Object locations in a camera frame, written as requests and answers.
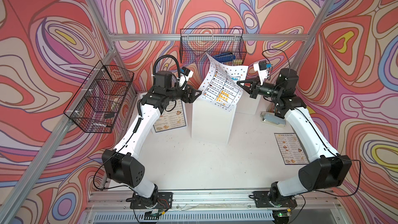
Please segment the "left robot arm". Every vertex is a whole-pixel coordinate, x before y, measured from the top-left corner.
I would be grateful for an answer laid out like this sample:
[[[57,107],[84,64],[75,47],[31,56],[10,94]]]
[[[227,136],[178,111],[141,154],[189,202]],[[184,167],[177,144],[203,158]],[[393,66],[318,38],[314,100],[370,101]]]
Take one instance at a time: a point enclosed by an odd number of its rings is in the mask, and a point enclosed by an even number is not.
[[[104,151],[101,166],[107,178],[145,199],[157,197],[157,186],[145,177],[145,167],[138,161],[151,128],[170,103],[182,101],[192,104],[202,94],[188,83],[193,72],[180,67],[172,55],[157,58],[152,75],[153,85],[137,101],[136,118],[120,142],[112,150]]]

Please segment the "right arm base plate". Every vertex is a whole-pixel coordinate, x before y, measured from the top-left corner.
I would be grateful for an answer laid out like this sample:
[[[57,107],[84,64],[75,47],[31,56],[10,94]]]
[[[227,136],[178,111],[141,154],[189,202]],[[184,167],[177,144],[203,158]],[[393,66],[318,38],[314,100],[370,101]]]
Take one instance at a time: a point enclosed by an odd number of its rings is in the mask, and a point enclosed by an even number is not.
[[[297,202],[294,197],[280,196],[279,193],[270,191],[253,191],[248,196],[254,200],[257,208],[283,208],[294,209],[297,207]]]

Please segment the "hand-drawn colourful menu sheet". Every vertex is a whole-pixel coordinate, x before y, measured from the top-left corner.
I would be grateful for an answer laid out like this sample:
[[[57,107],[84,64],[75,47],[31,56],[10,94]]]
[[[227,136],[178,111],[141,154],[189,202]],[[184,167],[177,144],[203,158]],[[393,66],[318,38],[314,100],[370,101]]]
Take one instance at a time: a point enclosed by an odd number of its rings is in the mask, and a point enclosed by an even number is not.
[[[225,65],[209,54],[206,54],[206,61],[209,62],[209,70],[199,87],[202,91],[199,98],[212,106],[230,112],[243,95],[244,90],[238,86],[237,82],[246,79],[248,66]]]

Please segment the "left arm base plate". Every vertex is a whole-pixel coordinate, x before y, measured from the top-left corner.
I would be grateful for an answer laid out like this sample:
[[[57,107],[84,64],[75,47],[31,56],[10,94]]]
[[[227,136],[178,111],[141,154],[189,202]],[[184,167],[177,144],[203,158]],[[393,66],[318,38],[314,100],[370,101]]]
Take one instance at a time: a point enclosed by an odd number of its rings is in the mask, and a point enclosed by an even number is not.
[[[162,191],[154,193],[150,198],[144,198],[134,194],[132,198],[126,199],[130,203],[130,209],[170,209],[173,205],[173,193]]]

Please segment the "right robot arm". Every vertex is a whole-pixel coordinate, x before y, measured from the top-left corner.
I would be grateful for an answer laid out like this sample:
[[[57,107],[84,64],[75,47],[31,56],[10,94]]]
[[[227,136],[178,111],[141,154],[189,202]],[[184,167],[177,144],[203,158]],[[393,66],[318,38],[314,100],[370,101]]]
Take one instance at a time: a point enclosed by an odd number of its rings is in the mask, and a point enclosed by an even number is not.
[[[352,160],[347,155],[341,155],[323,136],[306,104],[296,95],[298,80],[295,70],[283,68],[274,84],[259,79],[237,82],[251,98],[262,96],[274,103],[276,116],[291,125],[309,161],[295,176],[272,183],[269,192],[272,201],[338,187],[352,166]]]

